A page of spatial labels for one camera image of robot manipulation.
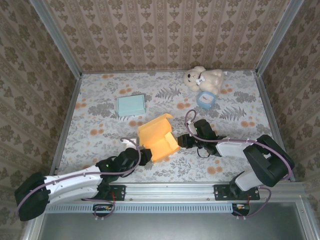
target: teal box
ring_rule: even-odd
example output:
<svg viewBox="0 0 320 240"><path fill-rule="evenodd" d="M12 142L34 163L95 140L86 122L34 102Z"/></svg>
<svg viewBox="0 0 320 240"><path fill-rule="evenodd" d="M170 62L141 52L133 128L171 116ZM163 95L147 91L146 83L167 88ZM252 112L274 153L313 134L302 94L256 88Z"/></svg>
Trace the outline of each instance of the teal box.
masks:
<svg viewBox="0 0 320 240"><path fill-rule="evenodd" d="M145 95L118 97L117 107L119 117L145 114Z"/></svg>

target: orange box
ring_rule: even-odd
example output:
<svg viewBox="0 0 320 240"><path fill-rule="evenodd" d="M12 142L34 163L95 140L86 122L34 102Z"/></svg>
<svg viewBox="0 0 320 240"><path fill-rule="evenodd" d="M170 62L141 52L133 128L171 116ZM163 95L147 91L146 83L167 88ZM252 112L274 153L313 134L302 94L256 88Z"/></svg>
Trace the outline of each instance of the orange box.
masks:
<svg viewBox="0 0 320 240"><path fill-rule="evenodd" d="M165 113L138 127L140 145L151 149L152 162L161 160L179 149L179 145L171 133L172 128L168 118L172 119L173 117Z"/></svg>

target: patterned wallpaper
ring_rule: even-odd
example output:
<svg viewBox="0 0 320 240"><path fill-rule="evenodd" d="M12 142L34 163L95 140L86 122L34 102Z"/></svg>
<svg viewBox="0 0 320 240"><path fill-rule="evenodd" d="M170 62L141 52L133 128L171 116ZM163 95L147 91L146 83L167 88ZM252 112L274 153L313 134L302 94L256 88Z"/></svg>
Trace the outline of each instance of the patterned wallpaper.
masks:
<svg viewBox="0 0 320 240"><path fill-rule="evenodd" d="M83 72L254 69L289 0L44 0Z"/></svg>
<svg viewBox="0 0 320 240"><path fill-rule="evenodd" d="M320 1L305 0L262 76L320 222Z"/></svg>
<svg viewBox="0 0 320 240"><path fill-rule="evenodd" d="M28 0L0 1L0 239L18 239L13 192L49 173L75 78Z"/></svg>

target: clock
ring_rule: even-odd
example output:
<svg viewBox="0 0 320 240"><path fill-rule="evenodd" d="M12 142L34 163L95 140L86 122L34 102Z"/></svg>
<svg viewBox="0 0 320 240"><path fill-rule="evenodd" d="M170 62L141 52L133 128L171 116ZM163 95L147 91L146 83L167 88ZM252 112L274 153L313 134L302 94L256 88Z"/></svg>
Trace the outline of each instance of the clock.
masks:
<svg viewBox="0 0 320 240"><path fill-rule="evenodd" d="M196 103L204 109L209 109L216 102L216 95L211 92L203 91L196 98Z"/></svg>

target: teddy bear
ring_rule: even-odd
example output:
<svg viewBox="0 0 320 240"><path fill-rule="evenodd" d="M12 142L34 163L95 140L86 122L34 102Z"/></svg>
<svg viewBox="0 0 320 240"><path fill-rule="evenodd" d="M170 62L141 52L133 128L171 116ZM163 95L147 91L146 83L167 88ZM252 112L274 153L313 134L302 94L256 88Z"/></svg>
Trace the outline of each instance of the teddy bear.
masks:
<svg viewBox="0 0 320 240"><path fill-rule="evenodd" d="M183 82L194 92L202 90L217 96L224 83L224 72L220 69L206 70L203 66L196 66L184 73Z"/></svg>

